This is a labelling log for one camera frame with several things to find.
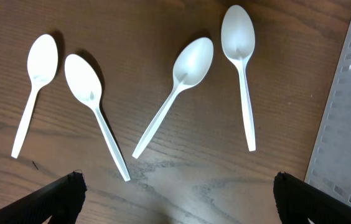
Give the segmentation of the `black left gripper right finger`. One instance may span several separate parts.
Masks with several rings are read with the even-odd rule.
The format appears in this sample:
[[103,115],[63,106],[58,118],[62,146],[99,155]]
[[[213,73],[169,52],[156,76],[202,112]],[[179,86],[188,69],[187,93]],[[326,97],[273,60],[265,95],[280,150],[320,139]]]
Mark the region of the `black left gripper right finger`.
[[351,207],[286,172],[275,176],[273,193],[283,224],[351,224]]

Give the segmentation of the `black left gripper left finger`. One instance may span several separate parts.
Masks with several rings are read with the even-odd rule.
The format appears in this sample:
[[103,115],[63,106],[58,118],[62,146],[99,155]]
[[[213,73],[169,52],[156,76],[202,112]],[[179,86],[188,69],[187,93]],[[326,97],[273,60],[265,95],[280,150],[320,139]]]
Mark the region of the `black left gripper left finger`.
[[86,191],[83,174],[73,171],[0,209],[0,223],[75,223]]

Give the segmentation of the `white plastic spoon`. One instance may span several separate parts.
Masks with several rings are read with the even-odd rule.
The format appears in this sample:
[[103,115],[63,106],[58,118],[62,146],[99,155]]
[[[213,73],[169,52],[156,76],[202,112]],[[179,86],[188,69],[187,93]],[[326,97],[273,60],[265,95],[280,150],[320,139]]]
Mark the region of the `white plastic spoon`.
[[131,180],[121,151],[100,109],[102,85],[93,67],[81,56],[70,54],[65,59],[65,78],[74,97],[96,116],[110,154],[124,181]]
[[31,80],[31,91],[14,139],[11,156],[17,158],[23,142],[37,99],[39,90],[49,84],[57,72],[58,49],[54,38],[49,34],[38,37],[30,48],[27,58],[27,71]]
[[246,77],[247,63],[255,49],[255,31],[248,13],[239,5],[227,10],[221,29],[223,52],[236,67],[240,82],[241,110],[248,150],[256,150],[255,125]]
[[173,66],[173,88],[166,101],[141,136],[133,157],[138,158],[155,135],[177,95],[198,85],[206,76],[213,60],[213,43],[207,37],[191,42],[177,57]]

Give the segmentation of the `white plastic spoon rightmost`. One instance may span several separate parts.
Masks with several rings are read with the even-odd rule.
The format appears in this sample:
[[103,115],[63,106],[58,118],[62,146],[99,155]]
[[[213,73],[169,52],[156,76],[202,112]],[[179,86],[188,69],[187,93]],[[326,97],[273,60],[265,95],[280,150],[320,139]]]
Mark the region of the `white plastic spoon rightmost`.
[[246,77],[247,63],[255,49],[255,31],[248,13],[239,5],[227,10],[221,29],[223,52],[236,67],[240,82],[241,110],[248,150],[256,150],[255,125]]

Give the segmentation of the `white plastic spoon leftmost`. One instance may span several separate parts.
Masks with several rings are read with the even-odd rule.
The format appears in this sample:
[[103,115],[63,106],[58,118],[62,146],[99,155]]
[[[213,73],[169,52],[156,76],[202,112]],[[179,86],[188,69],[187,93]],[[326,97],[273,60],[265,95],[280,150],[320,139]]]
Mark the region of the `white plastic spoon leftmost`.
[[31,80],[31,91],[14,139],[11,156],[17,158],[23,142],[37,99],[39,90],[49,84],[57,72],[58,49],[54,38],[49,34],[38,37],[30,48],[27,58],[27,71]]

